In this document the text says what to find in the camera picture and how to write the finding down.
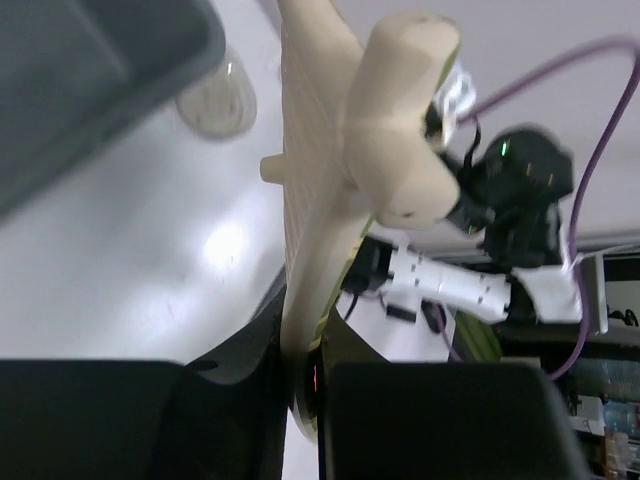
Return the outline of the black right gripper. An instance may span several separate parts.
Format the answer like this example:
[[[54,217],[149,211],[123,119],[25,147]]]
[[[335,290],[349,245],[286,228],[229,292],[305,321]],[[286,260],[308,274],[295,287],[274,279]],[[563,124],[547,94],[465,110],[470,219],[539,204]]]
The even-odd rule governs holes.
[[[542,127],[503,131],[473,160],[478,143],[462,160],[439,154],[460,187],[446,220],[482,233],[478,247],[504,269],[562,264],[559,201],[574,189],[571,154]]]

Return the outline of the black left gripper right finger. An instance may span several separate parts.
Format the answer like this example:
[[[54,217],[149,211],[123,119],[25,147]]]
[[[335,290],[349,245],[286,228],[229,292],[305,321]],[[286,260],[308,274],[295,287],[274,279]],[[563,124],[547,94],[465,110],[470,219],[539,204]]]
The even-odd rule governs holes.
[[[587,479],[555,385],[520,363],[392,363],[337,312],[316,355],[323,479]]]

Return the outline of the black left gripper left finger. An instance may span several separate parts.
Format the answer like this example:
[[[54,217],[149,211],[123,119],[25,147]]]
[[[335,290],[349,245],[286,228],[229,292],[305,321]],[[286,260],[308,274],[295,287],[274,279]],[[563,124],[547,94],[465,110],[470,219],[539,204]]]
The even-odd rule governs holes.
[[[253,319],[187,364],[7,359],[5,479],[278,479],[286,402],[275,282]]]

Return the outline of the yellow woven placemat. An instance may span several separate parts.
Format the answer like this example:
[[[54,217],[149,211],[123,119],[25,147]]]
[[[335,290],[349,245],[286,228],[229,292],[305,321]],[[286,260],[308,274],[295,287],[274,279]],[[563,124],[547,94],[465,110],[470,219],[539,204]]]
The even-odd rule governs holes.
[[[459,186],[425,138],[425,115],[458,54],[444,16],[401,12],[361,42],[330,1],[282,1],[283,150],[261,178],[284,193],[287,291],[280,344],[293,418],[309,440],[307,361],[373,223],[425,230]]]

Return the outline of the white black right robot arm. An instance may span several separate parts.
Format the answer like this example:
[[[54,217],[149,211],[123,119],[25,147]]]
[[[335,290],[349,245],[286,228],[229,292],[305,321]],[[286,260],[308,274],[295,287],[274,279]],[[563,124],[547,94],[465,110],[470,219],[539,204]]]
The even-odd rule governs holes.
[[[479,159],[439,159],[460,197],[447,221],[482,234],[485,267],[454,265],[368,236],[340,288],[358,297],[383,289],[451,306],[488,325],[508,322],[581,324],[586,296],[575,274],[559,202],[573,191],[571,154],[540,127],[495,137]]]

